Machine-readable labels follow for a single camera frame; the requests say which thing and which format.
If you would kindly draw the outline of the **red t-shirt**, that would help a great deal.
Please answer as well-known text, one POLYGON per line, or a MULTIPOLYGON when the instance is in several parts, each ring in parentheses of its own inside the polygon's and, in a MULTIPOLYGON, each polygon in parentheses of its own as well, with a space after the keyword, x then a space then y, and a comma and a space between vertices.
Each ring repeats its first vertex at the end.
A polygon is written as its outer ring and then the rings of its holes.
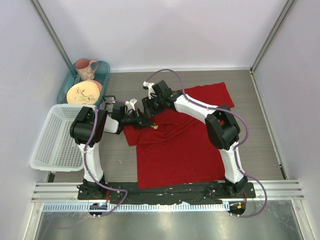
MULTIPOLYGON (((209 105, 234 107, 223 82, 188 88, 185 93, 209 105)), ((221 154, 211 144, 205 124, 171 109, 151 120, 158 129, 124 128, 128 145, 136 148, 140 189, 225 180, 221 154)))

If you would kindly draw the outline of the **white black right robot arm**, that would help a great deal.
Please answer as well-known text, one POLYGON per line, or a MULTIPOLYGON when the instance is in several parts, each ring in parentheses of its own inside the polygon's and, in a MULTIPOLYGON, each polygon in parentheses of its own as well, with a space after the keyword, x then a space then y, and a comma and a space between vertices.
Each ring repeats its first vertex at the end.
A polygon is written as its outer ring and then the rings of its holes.
POLYGON ((171 109, 199 120, 206 126, 210 143, 219 150, 224 165, 226 193, 233 198, 245 190, 248 177, 242 167, 239 146, 241 129, 227 105, 210 105, 196 100, 184 90, 173 91, 165 81, 143 82, 148 96, 142 99, 145 113, 153 117, 171 109))

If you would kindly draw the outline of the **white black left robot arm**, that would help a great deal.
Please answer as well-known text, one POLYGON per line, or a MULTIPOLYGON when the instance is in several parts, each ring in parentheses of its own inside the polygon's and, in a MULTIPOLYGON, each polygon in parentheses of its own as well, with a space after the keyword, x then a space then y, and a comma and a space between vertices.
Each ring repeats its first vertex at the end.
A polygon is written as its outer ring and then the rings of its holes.
POLYGON ((79 147, 84 164, 82 184, 77 186, 79 200, 100 200, 109 189, 101 167, 99 143, 104 133, 120 134, 125 126, 136 129, 158 126, 135 107, 136 100, 103 102, 103 108, 84 106, 70 127, 70 136, 79 147))

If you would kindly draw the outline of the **red gold maple leaf brooch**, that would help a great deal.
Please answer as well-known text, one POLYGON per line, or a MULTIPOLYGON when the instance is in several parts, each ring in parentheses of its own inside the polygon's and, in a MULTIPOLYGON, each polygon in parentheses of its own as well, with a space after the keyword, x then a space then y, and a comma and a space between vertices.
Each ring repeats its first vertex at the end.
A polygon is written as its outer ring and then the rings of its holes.
POLYGON ((153 124, 151 127, 152 127, 154 130, 157 130, 159 126, 158 126, 157 124, 153 124))

